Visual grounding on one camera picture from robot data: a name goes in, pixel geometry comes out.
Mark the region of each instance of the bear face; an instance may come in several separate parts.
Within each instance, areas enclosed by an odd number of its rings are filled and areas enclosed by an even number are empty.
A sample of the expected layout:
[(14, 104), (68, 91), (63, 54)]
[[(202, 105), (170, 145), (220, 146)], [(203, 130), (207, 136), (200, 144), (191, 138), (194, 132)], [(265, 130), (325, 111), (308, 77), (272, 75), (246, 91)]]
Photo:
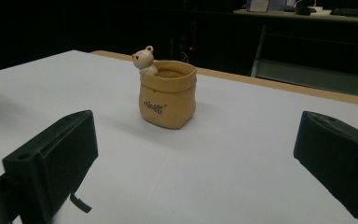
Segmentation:
[(147, 46), (146, 49), (139, 50), (132, 54), (132, 61), (135, 67), (140, 70), (153, 65), (153, 47)]

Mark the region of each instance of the paper bag planter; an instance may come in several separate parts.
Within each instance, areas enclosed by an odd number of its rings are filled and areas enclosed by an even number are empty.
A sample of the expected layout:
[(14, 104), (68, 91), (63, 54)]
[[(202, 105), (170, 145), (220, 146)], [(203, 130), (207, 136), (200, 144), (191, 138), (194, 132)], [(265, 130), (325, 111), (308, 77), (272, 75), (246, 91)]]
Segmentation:
[(197, 68), (177, 61), (154, 62), (155, 75), (141, 75), (139, 109), (150, 123), (180, 129), (196, 111)]

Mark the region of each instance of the bear ear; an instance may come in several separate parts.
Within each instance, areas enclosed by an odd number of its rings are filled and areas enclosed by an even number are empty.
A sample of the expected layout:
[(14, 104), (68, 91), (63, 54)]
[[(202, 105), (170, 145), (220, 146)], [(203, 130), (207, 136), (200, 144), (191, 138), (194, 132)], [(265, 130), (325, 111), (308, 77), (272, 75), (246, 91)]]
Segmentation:
[(153, 49), (152, 46), (147, 46), (146, 49), (147, 49), (148, 51), (150, 51), (151, 53), (153, 53), (153, 51), (154, 51), (154, 49)]

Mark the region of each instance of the white bear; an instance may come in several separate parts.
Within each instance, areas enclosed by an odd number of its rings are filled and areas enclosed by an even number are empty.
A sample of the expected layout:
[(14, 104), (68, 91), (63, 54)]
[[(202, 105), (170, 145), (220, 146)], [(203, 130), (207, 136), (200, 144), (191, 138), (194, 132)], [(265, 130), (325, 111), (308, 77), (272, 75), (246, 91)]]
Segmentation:
[(132, 54), (133, 64), (139, 69), (139, 74), (141, 76), (144, 74), (153, 76), (158, 71), (156, 66), (153, 65), (153, 50), (152, 46), (147, 46), (146, 49), (139, 50)]

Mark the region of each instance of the wooden table edge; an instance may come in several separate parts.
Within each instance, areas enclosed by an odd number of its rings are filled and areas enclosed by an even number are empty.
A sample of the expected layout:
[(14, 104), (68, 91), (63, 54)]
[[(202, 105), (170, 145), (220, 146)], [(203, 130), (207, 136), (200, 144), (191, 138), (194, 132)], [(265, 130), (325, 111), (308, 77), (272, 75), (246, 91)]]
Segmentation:
[[(120, 60), (124, 60), (124, 61), (132, 61), (132, 58), (130, 55), (110, 52), (110, 51), (106, 51), (106, 50), (95, 50), (92, 52), (92, 54), (115, 58), (115, 59), (120, 59)], [(345, 93), (339, 93), (339, 92), (333, 92), (333, 91), (322, 91), (322, 90), (317, 90), (317, 89), (313, 89), (313, 88), (309, 88), (309, 87), (302, 87), (302, 86), (292, 85), (292, 84), (288, 84), (288, 83), (270, 81), (270, 80), (265, 80), (265, 79), (261, 79), (261, 78), (257, 78), (257, 77), (246, 77), (246, 76), (241, 76), (241, 75), (235, 75), (235, 74), (231, 74), (231, 73), (219, 72), (219, 71), (214, 71), (214, 70), (205, 69), (205, 68), (197, 68), (197, 74), (208, 76), (208, 77), (219, 77), (219, 78), (223, 78), (223, 79), (239, 81), (239, 82), (253, 84), (253, 85), (257, 85), (257, 86), (272, 88), (272, 89), (276, 89), (276, 90), (291, 91), (291, 92), (296, 92), (296, 93), (301, 93), (301, 94), (306, 94), (306, 95), (311, 95), (311, 96), (321, 97), (321, 98), (325, 98), (325, 99), (330, 99), (330, 100), (335, 100), (335, 101), (358, 105), (358, 96), (348, 95)]]

